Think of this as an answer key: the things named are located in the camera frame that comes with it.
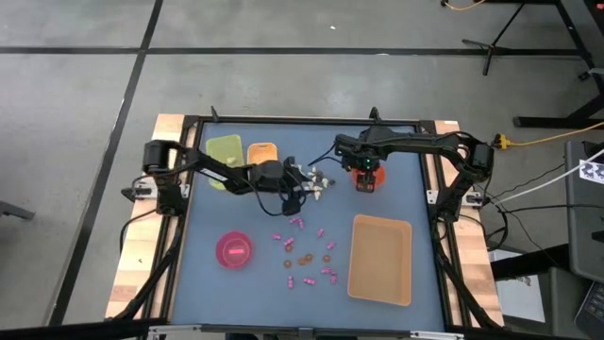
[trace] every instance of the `black cable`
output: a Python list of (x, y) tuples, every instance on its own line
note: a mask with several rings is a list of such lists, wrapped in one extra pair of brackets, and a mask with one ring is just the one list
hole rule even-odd
[(131, 299), (126, 307), (113, 319), (132, 319), (136, 313), (141, 309), (144, 302), (151, 292), (153, 292), (153, 288), (157, 286), (159, 279), (166, 271), (168, 266), (170, 266), (176, 256), (178, 254), (178, 249), (180, 247), (180, 241), (182, 238), (182, 225), (180, 223), (176, 224), (176, 229), (174, 231), (174, 236), (172, 238), (172, 243), (170, 247), (165, 251), (163, 257), (159, 261), (158, 266), (149, 274), (149, 277), (144, 282), (143, 286), (137, 292), (136, 296)]
[[(482, 208), (484, 208), (488, 204), (493, 203), (491, 201), (491, 197), (493, 197), (493, 196), (491, 195), (491, 193), (489, 193), (489, 191), (487, 190), (486, 187), (482, 188), (478, 184), (476, 184), (476, 186), (479, 187), (479, 189), (481, 189), (482, 192), (484, 193), (484, 195), (483, 195), (484, 201), (482, 203), (482, 207), (480, 207), (480, 209), (482, 210)], [(491, 238), (493, 236), (495, 236), (496, 234), (498, 234), (499, 232), (503, 232), (503, 235), (501, 235), (501, 239), (499, 240), (499, 242), (497, 242), (497, 244), (495, 246), (489, 246), (487, 248), (487, 250), (489, 250), (489, 251), (497, 250), (497, 249), (501, 248), (501, 246), (503, 246), (504, 242), (506, 242), (506, 240), (508, 239), (508, 235), (510, 234), (510, 226), (509, 226), (508, 217), (504, 213), (507, 210), (506, 207), (503, 204), (500, 204), (495, 207), (497, 208), (497, 212), (499, 213), (499, 215), (501, 216), (501, 219), (503, 220), (503, 227), (491, 232), (490, 234), (485, 234), (485, 241), (491, 241)]]
[[(436, 227), (436, 234), (438, 235), (439, 234), (439, 232), (438, 232), (438, 224), (434, 223), (434, 225), (437, 226)], [(446, 231), (446, 226), (443, 228), (443, 230), (445, 232), (443, 232), (443, 236), (440, 236), (439, 241), (443, 241), (446, 238), (446, 235), (448, 234), (447, 231)]]
[(316, 164), (316, 163), (318, 163), (318, 162), (322, 162), (322, 161), (324, 161), (324, 160), (332, 160), (332, 161), (334, 161), (334, 162), (337, 162), (339, 165), (342, 165), (342, 162), (341, 162), (340, 160), (335, 159), (335, 158), (330, 157), (330, 156), (324, 156), (324, 157), (321, 157), (321, 158), (319, 158), (319, 159), (316, 159), (316, 160), (312, 161), (312, 164), (311, 164), (311, 165)]
[(317, 163), (317, 162), (320, 162), (320, 161), (321, 161), (321, 159), (322, 159), (322, 158), (324, 158), (325, 156), (327, 156), (327, 154), (328, 154), (329, 152), (331, 152), (331, 150), (333, 150), (335, 147), (336, 147), (336, 144), (334, 143), (334, 144), (333, 144), (333, 145), (332, 145), (332, 146), (329, 148), (329, 150), (328, 150), (328, 151), (326, 151), (326, 152), (325, 152), (323, 155), (321, 155), (321, 156), (317, 157), (317, 158), (316, 158), (314, 161), (311, 161), (311, 162), (309, 163), (309, 165), (307, 165), (307, 166), (312, 166), (313, 164), (315, 164), (315, 163)]
[(145, 216), (147, 216), (148, 214), (154, 213), (156, 212), (157, 209), (148, 211), (148, 212), (144, 212), (141, 213), (138, 216), (134, 216), (132, 218), (130, 218), (127, 222), (124, 223), (124, 225), (122, 226), (122, 230), (120, 231), (120, 254), (122, 253), (122, 250), (124, 249), (124, 236), (126, 234), (126, 229), (128, 228), (128, 225), (136, 220), (138, 220), (139, 218), (143, 218)]
[(281, 181), (285, 182), (285, 180), (283, 179), (277, 181), (277, 195), (279, 196), (279, 198), (281, 198), (282, 202), (286, 202), (287, 197), (283, 196), (283, 193), (281, 193)]
[[(269, 212), (268, 210), (266, 210), (266, 208), (264, 207), (264, 204), (262, 203), (262, 199), (260, 198), (258, 189), (256, 189), (256, 187), (254, 185), (252, 185), (252, 183), (250, 183), (247, 179), (242, 178), (242, 180), (243, 180), (243, 182), (245, 182), (245, 184), (249, 185), (249, 187), (252, 188), (252, 191), (254, 191), (254, 195), (256, 195), (256, 199), (258, 200), (258, 204), (260, 205), (260, 208), (262, 209), (262, 211), (264, 213), (266, 213), (269, 216), (281, 216), (286, 213), (289, 213), (289, 212), (274, 213), (274, 212)], [(303, 195), (303, 197), (304, 197), (304, 200), (302, 202), (300, 202), (300, 207), (302, 207), (304, 205), (304, 203), (306, 202), (306, 195)]]
[(302, 206), (304, 205), (304, 203), (306, 203), (306, 195), (308, 194), (306, 192), (306, 190), (304, 190), (304, 187), (302, 186), (302, 182), (298, 180), (298, 178), (296, 178), (294, 175), (292, 175), (291, 172), (287, 172), (287, 174), (295, 181), (295, 183), (300, 187), (300, 190), (304, 192), (304, 195), (302, 196), (302, 202), (300, 202), (300, 208), (302, 208)]
[(554, 208), (594, 208), (594, 209), (604, 209), (604, 206), (599, 206), (596, 204), (554, 204), (548, 206), (536, 206), (536, 207), (524, 207), (513, 209), (510, 211), (506, 211), (505, 213), (518, 213), (529, 210), (541, 210), (541, 209), (554, 209)]
[(467, 218), (469, 220), (472, 220), (472, 221), (478, 223), (480, 225), (480, 227), (482, 228), (482, 232), (484, 232), (485, 235), (487, 234), (487, 229), (484, 228), (484, 225), (482, 224), (482, 222), (480, 222), (476, 217), (464, 215), (463, 213), (460, 213), (460, 217)]
[(136, 189), (136, 183), (141, 180), (141, 179), (147, 179), (147, 178), (151, 178), (151, 177), (164, 177), (164, 176), (171, 176), (171, 175), (176, 175), (179, 174), (181, 172), (187, 171), (189, 169), (193, 168), (193, 164), (186, 164), (183, 166), (180, 166), (178, 168), (174, 168), (168, 172), (165, 172), (163, 174), (154, 174), (154, 175), (142, 175), (142, 176), (138, 176), (137, 178), (132, 180), (132, 183), (130, 184), (130, 188), (132, 189), (132, 192), (134, 192), (134, 190)]
[[(472, 136), (471, 134), (464, 132), (464, 131), (452, 131), (452, 132), (447, 132), (441, 136), (436, 137), (435, 141), (440, 141), (446, 137), (450, 137), (453, 135), (462, 135), (462, 136), (466, 136), (469, 138), (473, 138), (476, 139), (474, 136)], [(396, 142), (396, 141), (402, 141), (402, 140), (406, 140), (408, 139), (409, 136), (400, 136), (400, 137), (393, 137), (393, 138), (387, 138), (387, 139), (383, 139), (383, 140), (379, 140), (377, 141), (378, 143), (389, 143), (389, 142)], [(371, 142), (357, 142), (357, 145), (375, 145)]]
[(518, 218), (518, 216), (516, 216), (513, 212), (505, 212), (505, 213), (509, 213), (510, 215), (512, 215), (516, 221), (518, 221), (518, 223), (520, 224), (520, 228), (522, 228), (522, 230), (525, 232), (525, 234), (527, 235), (528, 240), (534, 244), (536, 247), (539, 248), (539, 250), (543, 251), (543, 253), (547, 256), (547, 258), (549, 260), (551, 260), (552, 263), (554, 263), (556, 266), (558, 267), (562, 267), (561, 265), (559, 265), (556, 260), (554, 260), (554, 258), (552, 258), (551, 256), (549, 256), (549, 254), (547, 254), (547, 251), (545, 251), (543, 248), (541, 248), (539, 245), (537, 245), (537, 243), (535, 241), (532, 240), (532, 238), (530, 238), (529, 232), (527, 231), (527, 229), (525, 228), (525, 226), (522, 224), (522, 221), (520, 220), (520, 218)]
[(549, 175), (549, 174), (553, 173), (554, 171), (556, 171), (556, 170), (560, 169), (560, 168), (561, 168), (561, 167), (563, 167), (563, 166), (564, 166), (564, 163), (562, 163), (562, 164), (560, 164), (560, 165), (556, 166), (555, 168), (553, 168), (553, 169), (551, 169), (551, 170), (547, 170), (547, 171), (545, 171), (543, 174), (539, 175), (539, 176), (538, 176), (538, 177), (536, 177), (536, 178), (529, 179), (528, 181), (526, 181), (526, 182), (524, 182), (524, 183), (522, 183), (522, 184), (518, 184), (518, 185), (514, 186), (514, 187), (513, 187), (513, 188), (511, 188), (511, 189), (505, 190), (505, 191), (503, 191), (503, 192), (499, 193), (498, 195), (493, 195), (493, 198), (500, 198), (502, 195), (504, 195), (504, 194), (506, 194), (506, 193), (510, 193), (510, 192), (512, 192), (512, 191), (514, 191), (514, 190), (516, 190), (516, 189), (520, 188), (520, 187), (523, 187), (523, 186), (525, 186), (525, 185), (527, 185), (527, 184), (532, 183), (532, 182), (533, 182), (533, 181), (535, 181), (535, 180), (542, 179), (543, 177), (545, 177), (545, 176), (547, 176), (547, 175)]

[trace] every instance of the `yellow cable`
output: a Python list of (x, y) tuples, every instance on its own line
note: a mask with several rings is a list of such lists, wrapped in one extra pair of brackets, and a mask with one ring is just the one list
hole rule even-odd
[(476, 7), (476, 6), (480, 5), (480, 4), (482, 4), (482, 3), (483, 3), (483, 2), (485, 2), (485, 1), (487, 1), (487, 0), (480, 0), (480, 1), (478, 1), (477, 3), (475, 3), (475, 4), (470, 5), (470, 6), (468, 6), (468, 7), (464, 7), (464, 8), (456, 8), (456, 7), (453, 7), (453, 6), (449, 5), (449, 3), (448, 3), (448, 2), (445, 2), (445, 6), (447, 6), (448, 8), (450, 8), (450, 9), (452, 9), (452, 10), (464, 11), (464, 10), (473, 9), (474, 7)]
[(556, 135), (556, 136), (552, 136), (552, 137), (547, 137), (547, 138), (543, 138), (543, 139), (532, 141), (532, 142), (525, 142), (525, 143), (515, 143), (515, 142), (510, 141), (509, 139), (506, 139), (504, 135), (501, 135), (501, 145), (503, 146), (502, 149), (507, 148), (507, 146), (529, 146), (529, 145), (536, 145), (536, 144), (540, 144), (540, 143), (545, 143), (545, 142), (553, 141), (553, 140), (556, 140), (556, 139), (559, 139), (559, 138), (562, 138), (562, 137), (567, 137), (567, 136), (571, 136), (571, 135), (578, 134), (578, 133), (581, 133), (581, 132), (589, 131), (591, 129), (598, 128), (598, 127), (601, 127), (601, 126), (604, 126), (604, 123), (597, 123), (597, 124), (595, 124), (593, 126), (586, 127), (584, 129), (580, 129), (580, 130), (577, 130), (577, 131), (567, 132), (567, 133), (563, 133), (563, 134), (560, 134), (560, 135)]

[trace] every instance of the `black stand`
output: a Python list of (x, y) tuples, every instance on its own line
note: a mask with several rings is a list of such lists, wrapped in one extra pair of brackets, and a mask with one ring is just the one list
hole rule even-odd
[(500, 281), (543, 273), (552, 266), (570, 271), (569, 263), (568, 244), (564, 244), (491, 262), (491, 269), (495, 281)]
[(592, 233), (592, 239), (594, 241), (598, 241), (604, 243), (604, 230), (603, 231), (595, 231)]
[(34, 218), (35, 214), (35, 212), (30, 212), (10, 203), (0, 201), (0, 215), (15, 216), (24, 220), (30, 220)]
[(604, 119), (589, 119), (602, 109), (604, 109), (604, 93), (598, 94), (566, 117), (513, 117), (513, 124), (517, 128), (588, 128), (604, 123)]
[(471, 45), (474, 45), (474, 46), (478, 46), (480, 48), (486, 48), (487, 49), (487, 59), (484, 61), (484, 67), (482, 68), (482, 75), (483, 76), (487, 76), (489, 74), (489, 67), (491, 67), (491, 59), (493, 58), (494, 55), (503, 56), (503, 55), (506, 55), (507, 53), (509, 53), (509, 51), (511, 50), (510, 48), (499, 47), (499, 46), (497, 46), (497, 43), (499, 42), (499, 39), (501, 39), (501, 37), (503, 36), (503, 34), (506, 32), (506, 30), (508, 30), (508, 27), (510, 27), (510, 25), (513, 22), (513, 20), (516, 18), (516, 16), (518, 15), (518, 13), (520, 13), (520, 10), (522, 10), (522, 8), (524, 6), (525, 6), (525, 3), (520, 4), (520, 6), (516, 10), (516, 12), (513, 14), (513, 16), (506, 23), (506, 25), (499, 32), (499, 34), (497, 35), (497, 37), (495, 38), (495, 40), (491, 44), (487, 44), (487, 43), (484, 43), (484, 42), (475, 42), (475, 41), (471, 41), (471, 40), (467, 40), (467, 39), (461, 40), (462, 43), (467, 43), (467, 44), (471, 44)]

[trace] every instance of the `tan plastic bin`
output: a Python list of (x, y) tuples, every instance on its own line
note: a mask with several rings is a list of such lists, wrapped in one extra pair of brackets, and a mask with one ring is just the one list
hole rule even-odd
[(400, 306), (411, 304), (411, 224), (355, 216), (348, 295)]

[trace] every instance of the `orange small tray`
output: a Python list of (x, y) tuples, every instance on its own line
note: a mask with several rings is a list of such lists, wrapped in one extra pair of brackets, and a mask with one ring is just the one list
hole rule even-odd
[(248, 164), (260, 164), (266, 161), (278, 161), (276, 145), (272, 143), (255, 143), (247, 148)]

